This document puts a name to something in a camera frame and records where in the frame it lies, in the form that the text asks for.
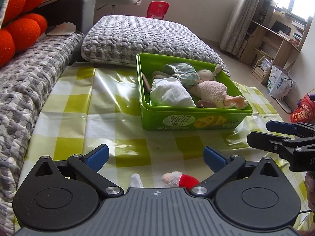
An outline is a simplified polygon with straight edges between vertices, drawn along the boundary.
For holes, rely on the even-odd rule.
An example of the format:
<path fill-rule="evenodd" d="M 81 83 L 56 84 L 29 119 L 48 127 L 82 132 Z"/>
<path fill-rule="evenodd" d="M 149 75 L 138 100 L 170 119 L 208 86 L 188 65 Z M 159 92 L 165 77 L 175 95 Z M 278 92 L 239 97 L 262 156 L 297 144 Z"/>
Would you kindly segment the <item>red santa hat plush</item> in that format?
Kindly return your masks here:
<path fill-rule="evenodd" d="M 183 174 L 180 171 L 173 171 L 171 173 L 165 173 L 162 176 L 162 182 L 164 182 L 166 187 L 185 188 L 187 191 L 190 191 L 192 188 L 194 188 L 200 183 L 200 181 L 197 180 L 195 177 Z"/>

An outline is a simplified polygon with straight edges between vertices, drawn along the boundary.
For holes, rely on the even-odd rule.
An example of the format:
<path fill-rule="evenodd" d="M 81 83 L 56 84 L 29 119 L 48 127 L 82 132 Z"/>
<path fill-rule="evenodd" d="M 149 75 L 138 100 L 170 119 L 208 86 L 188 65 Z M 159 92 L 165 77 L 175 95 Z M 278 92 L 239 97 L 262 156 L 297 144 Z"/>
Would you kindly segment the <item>small white sock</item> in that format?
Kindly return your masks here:
<path fill-rule="evenodd" d="M 131 188 L 144 187 L 139 174 L 134 173 L 133 175 L 130 176 L 130 187 Z"/>

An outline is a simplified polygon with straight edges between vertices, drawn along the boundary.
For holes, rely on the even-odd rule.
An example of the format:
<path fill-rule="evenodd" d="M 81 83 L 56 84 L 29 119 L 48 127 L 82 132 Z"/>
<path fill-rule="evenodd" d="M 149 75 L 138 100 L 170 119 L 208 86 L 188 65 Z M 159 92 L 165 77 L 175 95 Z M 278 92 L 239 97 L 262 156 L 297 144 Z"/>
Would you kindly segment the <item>pink fuzzy sock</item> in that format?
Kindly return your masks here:
<path fill-rule="evenodd" d="M 188 92 L 201 100 L 212 102 L 220 109 L 231 107 L 244 109 L 248 106 L 247 100 L 242 95 L 230 96 L 223 83 L 212 80 L 198 83 L 189 88 Z"/>

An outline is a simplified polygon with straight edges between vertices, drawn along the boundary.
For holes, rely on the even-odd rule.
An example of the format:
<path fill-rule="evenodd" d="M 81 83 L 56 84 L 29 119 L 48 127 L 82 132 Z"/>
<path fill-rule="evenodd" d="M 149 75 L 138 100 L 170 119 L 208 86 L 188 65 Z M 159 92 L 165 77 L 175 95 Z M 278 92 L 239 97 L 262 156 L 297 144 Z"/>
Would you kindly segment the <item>white cloth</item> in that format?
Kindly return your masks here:
<path fill-rule="evenodd" d="M 192 97 L 181 84 L 181 81 L 174 77 L 154 79 L 150 99 L 151 103 L 158 106 L 196 107 Z"/>

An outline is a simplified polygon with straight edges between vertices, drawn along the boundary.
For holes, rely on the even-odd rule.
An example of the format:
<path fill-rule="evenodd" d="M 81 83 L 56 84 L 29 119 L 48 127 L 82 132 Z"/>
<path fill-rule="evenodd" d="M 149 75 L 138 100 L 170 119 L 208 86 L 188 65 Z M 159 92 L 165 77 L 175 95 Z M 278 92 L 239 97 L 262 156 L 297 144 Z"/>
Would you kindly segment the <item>red snack bag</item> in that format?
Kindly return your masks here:
<path fill-rule="evenodd" d="M 314 94 L 307 94 L 297 103 L 297 108 L 290 116 L 292 123 L 311 123 L 314 121 L 315 103 Z"/>

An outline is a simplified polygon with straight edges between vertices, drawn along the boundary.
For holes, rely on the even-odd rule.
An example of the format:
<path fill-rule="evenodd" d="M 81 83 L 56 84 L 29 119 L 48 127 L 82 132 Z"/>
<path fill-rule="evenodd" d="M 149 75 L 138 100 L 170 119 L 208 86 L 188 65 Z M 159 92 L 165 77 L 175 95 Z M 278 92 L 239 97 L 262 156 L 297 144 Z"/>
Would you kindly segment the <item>white paper shopping bag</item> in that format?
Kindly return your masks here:
<path fill-rule="evenodd" d="M 276 100 L 282 100 L 290 92 L 294 83 L 294 79 L 287 71 L 277 65 L 273 65 L 267 84 L 268 94 Z"/>

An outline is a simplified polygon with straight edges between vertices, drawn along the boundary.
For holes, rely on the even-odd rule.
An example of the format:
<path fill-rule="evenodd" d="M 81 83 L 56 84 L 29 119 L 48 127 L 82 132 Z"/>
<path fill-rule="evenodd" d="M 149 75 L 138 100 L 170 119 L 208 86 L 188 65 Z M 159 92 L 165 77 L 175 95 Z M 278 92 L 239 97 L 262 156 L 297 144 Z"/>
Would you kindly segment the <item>yellow checkered plastic tablecloth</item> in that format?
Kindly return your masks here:
<path fill-rule="evenodd" d="M 236 128 L 148 131 L 142 127 L 137 67 L 67 67 L 40 112 L 12 207 L 18 235 L 296 235 L 307 215 L 306 171 L 247 143 L 279 122 L 269 105 L 255 106 L 256 91 L 220 72 L 231 96 L 244 95 L 253 109 Z M 67 165 L 101 144 L 109 159 L 99 174 L 124 191 L 99 198 Z M 206 146 L 246 160 L 236 180 L 212 198 L 166 187 L 165 173 L 180 171 L 202 182 L 213 175 Z M 131 188 L 140 175 L 143 188 Z"/>

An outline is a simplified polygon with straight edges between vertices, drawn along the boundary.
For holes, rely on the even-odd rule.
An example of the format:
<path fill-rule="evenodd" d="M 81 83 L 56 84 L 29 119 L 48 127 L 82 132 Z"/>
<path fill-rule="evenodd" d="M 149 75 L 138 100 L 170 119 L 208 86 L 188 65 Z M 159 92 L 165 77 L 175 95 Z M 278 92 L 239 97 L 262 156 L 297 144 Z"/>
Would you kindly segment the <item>teal checkered fabric doll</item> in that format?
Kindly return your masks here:
<path fill-rule="evenodd" d="M 198 73 L 189 63 L 166 64 L 163 72 L 179 79 L 186 89 L 196 85 L 200 80 Z"/>

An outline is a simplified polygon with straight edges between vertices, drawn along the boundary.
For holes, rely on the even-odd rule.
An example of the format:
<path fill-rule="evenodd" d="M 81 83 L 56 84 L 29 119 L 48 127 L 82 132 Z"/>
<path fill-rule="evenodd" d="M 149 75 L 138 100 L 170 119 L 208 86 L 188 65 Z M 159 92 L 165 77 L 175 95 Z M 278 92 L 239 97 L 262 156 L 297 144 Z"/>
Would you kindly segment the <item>wooden desk with shelves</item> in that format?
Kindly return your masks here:
<path fill-rule="evenodd" d="M 272 66 L 284 68 L 291 54 L 302 49 L 312 20 L 285 12 L 274 0 L 260 1 L 236 57 L 266 85 Z"/>

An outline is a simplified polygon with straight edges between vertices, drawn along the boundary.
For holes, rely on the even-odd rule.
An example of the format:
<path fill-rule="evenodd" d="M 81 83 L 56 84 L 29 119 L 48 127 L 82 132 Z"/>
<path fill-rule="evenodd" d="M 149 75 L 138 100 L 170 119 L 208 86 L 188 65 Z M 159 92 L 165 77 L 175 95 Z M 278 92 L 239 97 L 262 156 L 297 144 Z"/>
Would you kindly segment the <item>grey quilted sofa cover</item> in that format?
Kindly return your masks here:
<path fill-rule="evenodd" d="M 12 201 L 38 115 L 83 36 L 46 36 L 1 68 L 1 235 L 14 233 Z"/>

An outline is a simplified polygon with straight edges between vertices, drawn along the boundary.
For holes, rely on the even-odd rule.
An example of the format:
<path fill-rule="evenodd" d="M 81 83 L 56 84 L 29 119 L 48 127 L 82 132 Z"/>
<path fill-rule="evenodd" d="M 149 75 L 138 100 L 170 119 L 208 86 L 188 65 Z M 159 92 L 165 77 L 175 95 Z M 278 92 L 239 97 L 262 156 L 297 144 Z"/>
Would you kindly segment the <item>grey quilted cushion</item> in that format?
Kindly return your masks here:
<path fill-rule="evenodd" d="M 190 29 L 179 23 L 136 16 L 102 17 L 84 37 L 81 56 L 94 63 L 136 66 L 140 53 L 175 56 L 220 65 L 221 57 Z"/>

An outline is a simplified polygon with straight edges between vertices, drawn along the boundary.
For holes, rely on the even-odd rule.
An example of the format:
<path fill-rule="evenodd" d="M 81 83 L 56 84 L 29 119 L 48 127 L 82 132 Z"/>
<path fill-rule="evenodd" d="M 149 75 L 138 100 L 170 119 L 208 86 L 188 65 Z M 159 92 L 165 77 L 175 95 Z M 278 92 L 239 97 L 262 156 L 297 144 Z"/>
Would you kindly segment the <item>white paper scrap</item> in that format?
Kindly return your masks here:
<path fill-rule="evenodd" d="M 57 25 L 53 30 L 49 31 L 47 35 L 50 36 L 66 36 L 71 35 L 76 31 L 76 26 L 71 22 L 64 22 Z"/>

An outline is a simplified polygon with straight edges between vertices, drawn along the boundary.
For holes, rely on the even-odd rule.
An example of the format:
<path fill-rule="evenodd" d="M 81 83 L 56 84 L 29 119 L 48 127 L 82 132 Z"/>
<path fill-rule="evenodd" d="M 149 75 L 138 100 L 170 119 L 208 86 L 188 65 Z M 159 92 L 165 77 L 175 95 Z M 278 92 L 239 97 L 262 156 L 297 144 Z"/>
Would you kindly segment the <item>grey window curtain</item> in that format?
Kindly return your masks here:
<path fill-rule="evenodd" d="M 237 55 L 248 27 L 263 1 L 237 0 L 220 42 L 222 51 Z"/>

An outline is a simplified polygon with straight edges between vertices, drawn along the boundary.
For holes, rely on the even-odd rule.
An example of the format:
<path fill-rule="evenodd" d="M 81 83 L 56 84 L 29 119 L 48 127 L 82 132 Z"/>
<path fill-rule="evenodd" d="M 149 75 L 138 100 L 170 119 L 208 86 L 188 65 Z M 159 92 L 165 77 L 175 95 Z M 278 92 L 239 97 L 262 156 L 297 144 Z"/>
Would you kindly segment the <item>orange carrot plush pillow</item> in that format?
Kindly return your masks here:
<path fill-rule="evenodd" d="M 1 29 L 1 67 L 30 48 L 46 31 L 46 18 L 32 12 L 44 1 L 8 0 Z"/>

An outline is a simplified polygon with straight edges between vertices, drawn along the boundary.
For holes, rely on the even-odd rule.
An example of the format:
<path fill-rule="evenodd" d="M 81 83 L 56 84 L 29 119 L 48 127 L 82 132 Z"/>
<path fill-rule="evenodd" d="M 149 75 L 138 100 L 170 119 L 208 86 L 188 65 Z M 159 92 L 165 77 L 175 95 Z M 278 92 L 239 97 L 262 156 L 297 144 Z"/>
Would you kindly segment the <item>red plastic chair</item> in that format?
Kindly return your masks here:
<path fill-rule="evenodd" d="M 146 17 L 163 20 L 170 4 L 165 1 L 151 1 L 147 8 Z"/>

